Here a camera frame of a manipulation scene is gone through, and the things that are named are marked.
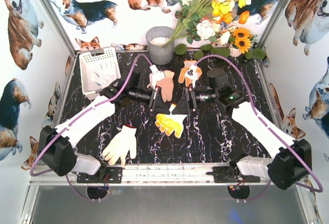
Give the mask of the yellow palm glove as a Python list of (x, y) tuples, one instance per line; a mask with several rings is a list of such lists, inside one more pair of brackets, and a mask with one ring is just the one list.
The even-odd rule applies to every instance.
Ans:
[(155, 125), (159, 128), (160, 132), (165, 133), (166, 136), (169, 137), (173, 134), (177, 139), (179, 139), (185, 128), (183, 121), (187, 115), (173, 115), (172, 111), (175, 107), (175, 104), (171, 104), (169, 108), (169, 115), (157, 114)]

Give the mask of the orange dotted glove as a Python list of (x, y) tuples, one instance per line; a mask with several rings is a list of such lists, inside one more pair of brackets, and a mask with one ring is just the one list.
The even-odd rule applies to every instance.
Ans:
[(190, 67), (194, 65), (197, 62), (197, 60), (185, 60), (184, 61), (184, 67), (181, 69), (178, 82), (180, 84), (184, 83), (185, 87), (188, 87), (190, 84), (192, 84), (192, 79), (188, 77), (188, 71), (190, 70)]

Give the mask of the white glove orange cuff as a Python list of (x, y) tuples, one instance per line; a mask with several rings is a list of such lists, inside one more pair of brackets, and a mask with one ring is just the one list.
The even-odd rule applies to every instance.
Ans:
[(102, 88), (108, 87), (112, 82), (118, 79), (115, 63), (103, 62), (97, 65), (96, 72), (90, 75), (90, 79)]

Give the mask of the white plastic storage basket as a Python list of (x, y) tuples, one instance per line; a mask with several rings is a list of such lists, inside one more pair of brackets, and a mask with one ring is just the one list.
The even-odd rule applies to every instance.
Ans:
[(95, 99), (100, 91), (121, 78), (115, 49), (107, 47), (79, 55), (82, 92)]

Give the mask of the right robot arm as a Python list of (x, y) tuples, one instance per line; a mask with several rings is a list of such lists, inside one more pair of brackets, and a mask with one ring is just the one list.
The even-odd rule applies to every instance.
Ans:
[(223, 69), (208, 71), (209, 86), (201, 84), (199, 76), (195, 65), (184, 72), (184, 78), (190, 80), (190, 84), (184, 88), (182, 99), (172, 114), (189, 115), (202, 103), (215, 103), (247, 129), (265, 147), (269, 157), (238, 156), (230, 163), (237, 174), (269, 179), (282, 190), (309, 175), (312, 152), (306, 140), (297, 141), (271, 123), (243, 92), (232, 89)]

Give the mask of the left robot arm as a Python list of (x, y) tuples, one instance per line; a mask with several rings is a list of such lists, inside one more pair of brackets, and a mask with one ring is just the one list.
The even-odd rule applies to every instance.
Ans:
[(164, 71), (152, 73), (150, 88), (137, 86), (139, 74), (128, 74), (125, 81), (113, 81), (77, 115), (55, 128), (47, 125), (41, 130), (38, 159), (60, 177), (68, 173), (97, 174), (101, 162), (91, 155), (75, 152), (74, 148), (91, 129), (112, 116), (117, 106), (122, 107), (130, 100), (146, 104), (150, 111), (170, 114), (157, 85), (165, 76)]

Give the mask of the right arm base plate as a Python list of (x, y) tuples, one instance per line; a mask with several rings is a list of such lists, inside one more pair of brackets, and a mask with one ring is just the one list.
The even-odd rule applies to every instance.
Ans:
[(206, 175), (212, 176), (215, 183), (259, 183), (260, 177), (244, 176), (237, 168), (236, 163), (226, 166), (214, 166)]

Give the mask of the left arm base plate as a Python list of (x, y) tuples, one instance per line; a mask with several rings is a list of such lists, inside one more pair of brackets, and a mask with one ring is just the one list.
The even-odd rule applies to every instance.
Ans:
[(102, 165), (94, 175), (78, 173), (77, 183), (121, 183), (122, 167)]

